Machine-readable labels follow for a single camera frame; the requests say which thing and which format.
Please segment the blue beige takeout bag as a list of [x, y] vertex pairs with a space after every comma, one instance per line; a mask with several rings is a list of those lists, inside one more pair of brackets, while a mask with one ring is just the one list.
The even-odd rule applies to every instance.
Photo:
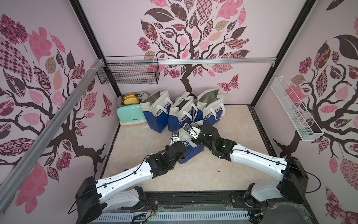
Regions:
[[214, 125], [225, 115], [224, 105], [226, 96], [219, 95], [219, 89], [209, 89], [202, 92], [197, 98], [198, 109], [195, 122], [202, 121], [204, 125]]
[[169, 92], [158, 90], [141, 101], [140, 105], [149, 127], [162, 133], [168, 125], [169, 112], [173, 105]]
[[178, 97], [171, 106], [168, 117], [168, 130], [178, 131], [186, 123], [191, 124], [198, 113], [198, 108], [194, 104], [194, 97], [191, 93], [185, 92]]
[[[194, 127], [195, 131], [197, 132], [197, 134], [200, 133], [199, 130], [199, 126], [195, 123], [191, 123], [190, 124], [192, 127]], [[188, 162], [189, 160], [191, 160], [193, 157], [195, 157], [196, 155], [198, 155], [199, 153], [201, 153], [204, 150], [204, 145], [200, 144], [199, 142], [197, 142], [197, 135], [196, 136], [191, 136], [189, 135], [184, 129], [183, 127], [181, 129], [179, 129], [179, 138], [181, 141], [188, 141], [189, 142], [189, 147], [187, 150], [187, 154], [183, 159], [179, 160], [180, 164], [184, 164], [186, 162]]]

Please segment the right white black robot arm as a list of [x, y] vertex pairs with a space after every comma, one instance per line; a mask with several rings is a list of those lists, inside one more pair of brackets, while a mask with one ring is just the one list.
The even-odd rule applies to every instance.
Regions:
[[305, 171], [297, 158], [284, 159], [248, 149], [220, 137], [218, 130], [211, 125], [193, 127], [188, 133], [194, 143], [204, 145], [217, 158], [244, 164], [274, 177], [274, 181], [267, 184], [250, 184], [248, 198], [259, 202], [278, 198], [293, 203], [304, 202], [311, 173]]

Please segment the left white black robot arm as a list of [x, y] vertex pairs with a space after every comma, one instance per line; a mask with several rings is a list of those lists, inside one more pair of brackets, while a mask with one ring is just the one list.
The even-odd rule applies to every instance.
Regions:
[[119, 193], [133, 187], [136, 184], [152, 180], [158, 176], [165, 175], [174, 169], [176, 163], [184, 158], [189, 143], [187, 141], [175, 141], [166, 149], [158, 153], [147, 155], [143, 161], [122, 173], [96, 180], [90, 176], [83, 180], [69, 214], [77, 212], [77, 224], [88, 224], [101, 216], [103, 210], [113, 206], [110, 199], [119, 196]]

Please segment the mint green toaster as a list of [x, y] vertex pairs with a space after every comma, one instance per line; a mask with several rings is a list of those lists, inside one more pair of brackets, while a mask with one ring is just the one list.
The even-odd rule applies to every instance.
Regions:
[[[138, 104], [124, 105], [123, 97], [125, 95], [135, 94], [139, 100]], [[148, 97], [145, 91], [128, 93], [121, 95], [117, 101], [117, 116], [121, 126], [130, 126], [146, 123], [146, 119], [140, 105], [141, 101]]]

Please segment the yellow toast slice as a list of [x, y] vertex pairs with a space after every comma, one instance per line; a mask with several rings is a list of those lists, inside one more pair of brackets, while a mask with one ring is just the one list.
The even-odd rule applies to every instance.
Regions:
[[124, 105], [138, 104], [139, 100], [136, 97], [128, 97], [124, 99]]

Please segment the orange toast slice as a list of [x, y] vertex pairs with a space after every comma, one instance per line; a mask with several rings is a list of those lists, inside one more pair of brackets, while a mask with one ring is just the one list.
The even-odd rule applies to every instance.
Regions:
[[136, 95], [135, 95], [135, 94], [125, 95], [125, 96], [123, 97], [123, 100], [128, 99], [128, 98], [136, 98]]

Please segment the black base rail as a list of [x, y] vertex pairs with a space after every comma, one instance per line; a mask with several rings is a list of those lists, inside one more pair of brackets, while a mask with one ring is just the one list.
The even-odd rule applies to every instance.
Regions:
[[141, 187], [119, 193], [110, 199], [113, 206], [105, 213], [150, 213], [173, 211], [247, 211], [253, 224], [316, 224], [318, 221], [308, 202], [292, 203], [286, 199], [254, 202], [244, 190], [145, 192]]

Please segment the aluminium rail back wall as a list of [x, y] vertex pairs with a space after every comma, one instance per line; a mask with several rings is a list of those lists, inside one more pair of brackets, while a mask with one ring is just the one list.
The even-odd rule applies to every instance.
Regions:
[[239, 63], [275, 63], [274, 57], [257, 58], [216, 58], [216, 59], [165, 59], [165, 60], [106, 60], [107, 63], [157, 63], [158, 65], [186, 65], [186, 64], [239, 64]]

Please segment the aluminium rail wall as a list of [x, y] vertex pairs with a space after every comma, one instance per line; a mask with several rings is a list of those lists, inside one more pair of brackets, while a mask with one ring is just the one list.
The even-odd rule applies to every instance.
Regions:
[[44, 150], [75, 107], [75, 104], [80, 100], [88, 85], [95, 78], [97, 70], [103, 66], [103, 59], [98, 59], [93, 63], [87, 70], [84, 78], [79, 82], [77, 88], [75, 88], [67, 100], [65, 100], [63, 106], [54, 115], [53, 119], [40, 133], [30, 149], [24, 154], [15, 168], [10, 172], [9, 176], [4, 180], [1, 185], [1, 212], [4, 211], [12, 196], [16, 194], [24, 179], [33, 169], [35, 163], [41, 157]]
[[257, 58], [216, 58], [216, 59], [165, 59], [165, 60], [106, 60], [107, 63], [157, 63], [158, 65], [186, 65], [186, 64], [239, 64], [239, 63], [275, 63], [274, 57]]

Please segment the aluminium rail left wall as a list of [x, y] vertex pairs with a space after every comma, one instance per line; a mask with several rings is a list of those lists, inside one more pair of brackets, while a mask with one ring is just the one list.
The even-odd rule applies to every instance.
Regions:
[[87, 70], [84, 78], [79, 82], [77, 88], [75, 88], [67, 100], [65, 100], [63, 106], [54, 115], [53, 119], [40, 133], [30, 149], [24, 154], [15, 168], [10, 172], [9, 176], [4, 180], [1, 185], [1, 212], [4, 211], [12, 196], [16, 194], [24, 179], [33, 169], [35, 163], [41, 157], [44, 150], [75, 107], [75, 104], [80, 100], [88, 85], [95, 78], [97, 70], [103, 66], [103, 59], [98, 59], [93, 63]]

